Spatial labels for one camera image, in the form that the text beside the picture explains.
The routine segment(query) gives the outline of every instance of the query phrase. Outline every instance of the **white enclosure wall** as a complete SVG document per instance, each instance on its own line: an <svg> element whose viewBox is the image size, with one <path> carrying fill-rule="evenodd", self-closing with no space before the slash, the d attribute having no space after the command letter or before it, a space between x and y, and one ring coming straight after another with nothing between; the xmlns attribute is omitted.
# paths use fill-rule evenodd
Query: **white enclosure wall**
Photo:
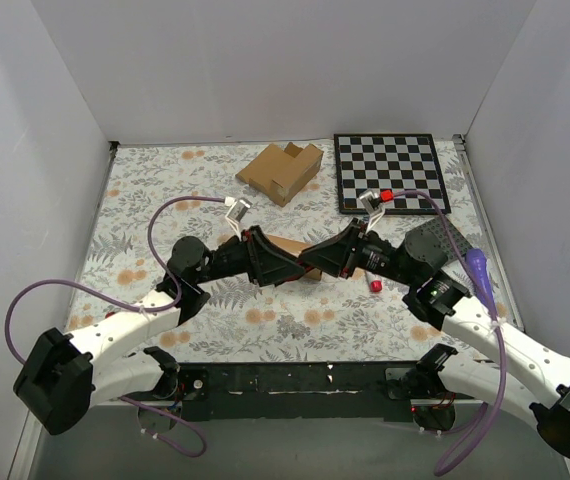
<svg viewBox="0 0 570 480"><path fill-rule="evenodd" d="M19 365L3 340L5 310L25 285L73 278L87 247L108 144L29 0L0 0L0 479L27 409L12 392ZM27 354L63 325L69 291L19 305L14 337Z"/></svg>
<svg viewBox="0 0 570 480"><path fill-rule="evenodd" d="M570 355L570 2L536 2L468 140L528 333Z"/></svg>
<svg viewBox="0 0 570 480"><path fill-rule="evenodd" d="M32 0L123 143L465 133L534 0Z"/></svg>

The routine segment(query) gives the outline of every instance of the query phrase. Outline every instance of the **cardboard box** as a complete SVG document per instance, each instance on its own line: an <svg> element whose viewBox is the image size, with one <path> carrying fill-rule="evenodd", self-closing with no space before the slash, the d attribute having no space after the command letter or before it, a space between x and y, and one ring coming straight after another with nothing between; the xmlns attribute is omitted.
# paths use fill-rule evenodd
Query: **cardboard box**
<svg viewBox="0 0 570 480"><path fill-rule="evenodd" d="M318 173L322 158L323 151L312 144L300 148L290 142L281 150L272 143L236 178L284 207Z"/></svg>
<svg viewBox="0 0 570 480"><path fill-rule="evenodd" d="M290 240L289 238L277 237L276 235L267 235L267 238L278 248L282 248L287 253L291 253L292 255L298 257L298 255L305 250L307 247L311 245L305 242L297 242L296 240ZM315 268L305 274L305 278L309 278L310 280L321 280L321 276L323 272Z"/></svg>

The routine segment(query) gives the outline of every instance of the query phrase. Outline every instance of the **chessboard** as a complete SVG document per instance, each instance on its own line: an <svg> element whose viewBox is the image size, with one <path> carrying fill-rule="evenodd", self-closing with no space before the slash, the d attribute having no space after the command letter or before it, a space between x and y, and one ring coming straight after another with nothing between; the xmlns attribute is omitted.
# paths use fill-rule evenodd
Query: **chessboard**
<svg viewBox="0 0 570 480"><path fill-rule="evenodd" d="M365 190L420 190L450 213L434 139L429 134L338 134L334 136L338 205L341 213L365 215L358 197ZM386 215L434 215L424 198L396 198Z"/></svg>

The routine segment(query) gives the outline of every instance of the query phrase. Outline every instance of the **cable tie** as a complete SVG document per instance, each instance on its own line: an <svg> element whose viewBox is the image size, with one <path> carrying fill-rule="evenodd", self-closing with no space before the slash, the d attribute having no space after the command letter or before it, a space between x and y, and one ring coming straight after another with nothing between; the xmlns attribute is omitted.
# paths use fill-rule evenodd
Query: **cable tie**
<svg viewBox="0 0 570 480"><path fill-rule="evenodd" d="M489 333L487 334L487 337L491 337L494 334L494 330L496 330L497 328L500 328L502 330L501 327L506 321L507 320L504 318L501 318L498 321L492 320L491 323L489 324Z"/></svg>
<svg viewBox="0 0 570 480"><path fill-rule="evenodd" d="M148 322L152 321L152 319L149 318L149 313L147 313L147 310L145 310L145 307L143 305L141 305L141 308L138 310L138 313L143 315L145 317L145 320L147 320Z"/></svg>

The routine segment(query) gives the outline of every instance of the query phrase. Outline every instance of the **floral pattern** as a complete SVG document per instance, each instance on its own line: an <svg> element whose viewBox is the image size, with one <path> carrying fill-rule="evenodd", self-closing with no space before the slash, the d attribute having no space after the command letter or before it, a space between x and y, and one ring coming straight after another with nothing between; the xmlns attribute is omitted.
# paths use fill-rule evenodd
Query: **floral pattern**
<svg viewBox="0 0 570 480"><path fill-rule="evenodd" d="M313 142L324 151L320 172L292 202L278 207L235 178L266 145L120 148L99 211L81 281L110 296L134 302L162 277L146 243L149 218L166 200L186 194L246 197L253 208L244 226L261 225L266 233L317 243L341 231L350 217L338 213L336 170L331 140ZM437 152L452 207L452 223L472 245L487 251L470 190L454 144L437 141ZM154 244L168 258L184 235L216 248L231 235L220 204L186 201L158 219ZM407 230L430 220L424 216L385 217L376 230L399 244ZM498 278L490 259L490 275ZM449 274L469 284L459 265ZM494 295L509 316L499 284ZM350 280L324 275L320 282L301 279L280 287L258 288L245 276L203 286L212 294L195 318L150 339L179 362L417 360L435 343L476 352L416 320L402 303L407 291L384 280L380 294L370 294L362 271ZM77 292L69 330L104 318L115 308Z"/></svg>

